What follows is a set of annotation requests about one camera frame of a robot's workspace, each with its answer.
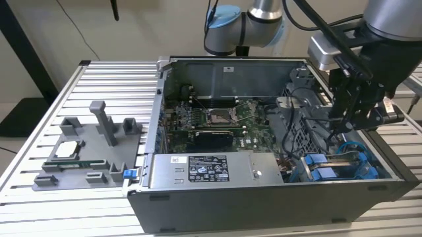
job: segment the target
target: motherboard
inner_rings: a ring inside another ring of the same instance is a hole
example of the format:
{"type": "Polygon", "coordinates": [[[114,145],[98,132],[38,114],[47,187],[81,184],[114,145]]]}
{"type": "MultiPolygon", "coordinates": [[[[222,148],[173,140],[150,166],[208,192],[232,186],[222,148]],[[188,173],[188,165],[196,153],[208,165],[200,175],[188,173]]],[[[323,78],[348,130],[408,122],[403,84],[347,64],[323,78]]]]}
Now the motherboard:
{"type": "Polygon", "coordinates": [[[280,153],[257,98],[170,101],[165,107],[169,153],[280,153]]]}

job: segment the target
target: blue clip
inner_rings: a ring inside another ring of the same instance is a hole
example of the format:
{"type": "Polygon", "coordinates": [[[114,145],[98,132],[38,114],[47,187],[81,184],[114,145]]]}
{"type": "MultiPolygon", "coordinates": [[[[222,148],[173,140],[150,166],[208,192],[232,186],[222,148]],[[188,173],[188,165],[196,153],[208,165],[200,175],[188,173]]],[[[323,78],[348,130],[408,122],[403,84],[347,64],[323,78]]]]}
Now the blue clip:
{"type": "Polygon", "coordinates": [[[137,177],[137,171],[133,169],[126,169],[122,171],[122,178],[124,179],[134,179],[137,177]]]}

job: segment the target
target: warning label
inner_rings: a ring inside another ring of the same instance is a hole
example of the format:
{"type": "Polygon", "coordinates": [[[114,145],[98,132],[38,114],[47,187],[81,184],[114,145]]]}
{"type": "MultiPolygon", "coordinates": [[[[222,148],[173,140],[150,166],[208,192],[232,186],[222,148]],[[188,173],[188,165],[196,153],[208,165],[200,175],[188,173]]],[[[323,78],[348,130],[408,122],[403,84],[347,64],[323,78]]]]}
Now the warning label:
{"type": "Polygon", "coordinates": [[[190,182],[226,182],[228,165],[225,156],[193,156],[189,157],[190,182]]]}

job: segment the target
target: barcode sticker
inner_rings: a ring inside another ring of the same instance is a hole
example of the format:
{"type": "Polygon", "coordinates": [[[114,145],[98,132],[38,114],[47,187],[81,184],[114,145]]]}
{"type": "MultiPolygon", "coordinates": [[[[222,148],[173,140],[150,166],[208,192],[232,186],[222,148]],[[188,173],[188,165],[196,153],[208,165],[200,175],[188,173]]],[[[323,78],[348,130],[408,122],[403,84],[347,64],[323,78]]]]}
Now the barcode sticker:
{"type": "Polygon", "coordinates": [[[170,157],[170,163],[185,163],[186,157],[170,157]]]}
{"type": "Polygon", "coordinates": [[[222,67],[222,72],[232,73],[234,71],[234,67],[222,67]]]}

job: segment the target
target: metal slotted surface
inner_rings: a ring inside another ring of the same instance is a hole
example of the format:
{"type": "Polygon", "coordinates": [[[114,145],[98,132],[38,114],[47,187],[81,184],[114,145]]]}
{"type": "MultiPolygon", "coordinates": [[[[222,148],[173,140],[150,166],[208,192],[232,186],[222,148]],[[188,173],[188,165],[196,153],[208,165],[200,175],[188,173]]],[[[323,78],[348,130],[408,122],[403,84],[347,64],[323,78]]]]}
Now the metal slotted surface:
{"type": "MultiPolygon", "coordinates": [[[[45,161],[42,157],[49,154],[61,133],[57,124],[62,117],[77,116],[82,123],[94,122],[86,114],[86,107],[93,99],[105,100],[106,113],[113,121],[130,116],[142,122],[144,134],[137,159],[141,163],[154,81],[156,71],[152,62],[93,62],[88,67],[78,67],[55,104],[1,176],[0,184],[5,182],[0,192],[0,234],[27,237],[144,235],[129,203],[121,197],[120,188],[33,192],[30,185],[45,161]]],[[[409,119],[377,130],[419,180],[420,130],[409,119]]],[[[392,237],[422,236],[420,233],[422,185],[396,202],[384,202],[373,206],[351,224],[186,236],[392,237]]]]}
{"type": "Polygon", "coordinates": [[[403,81],[403,84],[413,91],[413,93],[419,96],[422,95],[422,64],[419,64],[412,75],[403,81]]]}

